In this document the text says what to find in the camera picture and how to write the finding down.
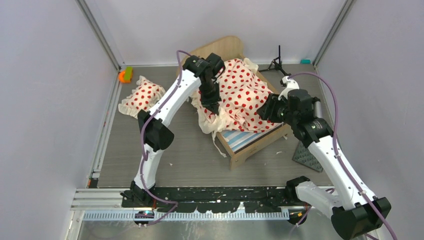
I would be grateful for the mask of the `strawberry print small pillow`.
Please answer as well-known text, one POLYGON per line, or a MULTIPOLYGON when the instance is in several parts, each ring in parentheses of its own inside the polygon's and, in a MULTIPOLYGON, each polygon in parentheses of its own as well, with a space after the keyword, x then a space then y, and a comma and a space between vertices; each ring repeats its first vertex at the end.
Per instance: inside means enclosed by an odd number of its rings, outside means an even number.
POLYGON ((137 119, 141 110, 147 112, 165 93, 166 90, 161 85, 140 75, 136 82, 136 88, 118 104, 118 111, 123 115, 137 119))

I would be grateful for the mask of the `strawberry print ruffled blanket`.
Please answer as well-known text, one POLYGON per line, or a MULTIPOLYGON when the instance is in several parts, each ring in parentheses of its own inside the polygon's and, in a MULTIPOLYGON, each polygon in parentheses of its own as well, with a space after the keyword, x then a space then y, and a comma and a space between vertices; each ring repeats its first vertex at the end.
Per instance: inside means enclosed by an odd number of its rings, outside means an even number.
POLYGON ((195 91, 189 102, 197 109, 198 124, 205 134, 216 137, 223 131, 263 133, 280 126, 260 118, 257 109, 272 93, 268 84, 252 70, 252 64, 234 58, 226 61, 225 73, 218 78, 221 101, 219 115, 204 108, 200 91, 195 91))

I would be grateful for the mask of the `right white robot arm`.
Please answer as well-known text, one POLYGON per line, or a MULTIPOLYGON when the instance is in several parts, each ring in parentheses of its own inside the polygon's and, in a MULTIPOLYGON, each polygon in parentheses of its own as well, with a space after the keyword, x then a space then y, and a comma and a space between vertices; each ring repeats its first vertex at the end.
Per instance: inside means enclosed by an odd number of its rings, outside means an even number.
POLYGON ((389 200, 378 197, 358 176, 337 139, 337 128, 320 116, 320 100, 299 87, 293 76, 280 81, 281 93, 271 93, 258 109, 263 120, 290 126, 294 136, 323 167, 335 188, 335 194, 300 176, 289 180, 285 198, 291 205, 307 203, 332 223, 344 240, 351 240, 388 226, 392 208, 389 200))

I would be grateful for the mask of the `wooden pet bed frame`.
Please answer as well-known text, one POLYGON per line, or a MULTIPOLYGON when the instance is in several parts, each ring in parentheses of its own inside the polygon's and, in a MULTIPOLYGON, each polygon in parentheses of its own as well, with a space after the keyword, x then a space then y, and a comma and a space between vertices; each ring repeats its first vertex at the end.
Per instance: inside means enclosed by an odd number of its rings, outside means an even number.
POLYGON ((244 45, 236 36, 221 37, 191 51, 192 55, 206 58, 220 56, 226 70, 218 79, 220 113, 212 114, 201 105, 200 92, 194 92, 190 103, 196 108, 198 124, 205 134, 219 140, 229 157, 229 168, 234 170, 247 158, 280 138, 290 134, 284 123, 272 123, 259 117, 257 110, 276 88, 259 72, 259 66, 243 54, 244 45))

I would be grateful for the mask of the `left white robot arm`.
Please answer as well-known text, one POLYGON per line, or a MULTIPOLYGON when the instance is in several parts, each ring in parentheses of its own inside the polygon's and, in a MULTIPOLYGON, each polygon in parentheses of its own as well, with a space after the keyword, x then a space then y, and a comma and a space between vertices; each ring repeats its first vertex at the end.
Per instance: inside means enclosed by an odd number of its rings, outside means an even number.
POLYGON ((130 186, 132 198, 141 207, 153 202, 150 191, 156 184, 156 172, 160 159, 175 135, 169 125, 189 96, 200 92, 200 103, 214 115, 220 113, 220 87, 218 77, 225 71, 224 61, 211 53, 206 58, 190 55, 178 64, 176 80, 164 96, 150 110, 137 114, 142 157, 136 177, 130 186))

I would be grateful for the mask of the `blue striped mattress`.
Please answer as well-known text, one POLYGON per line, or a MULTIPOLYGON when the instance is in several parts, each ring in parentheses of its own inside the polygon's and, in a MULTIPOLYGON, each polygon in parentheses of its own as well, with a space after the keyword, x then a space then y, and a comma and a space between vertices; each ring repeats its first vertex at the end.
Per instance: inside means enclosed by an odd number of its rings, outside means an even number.
POLYGON ((247 132, 237 130, 225 130, 220 134, 223 136, 224 141, 228 144, 230 149, 235 153, 247 147, 250 143, 266 136, 270 131, 266 132, 247 132))

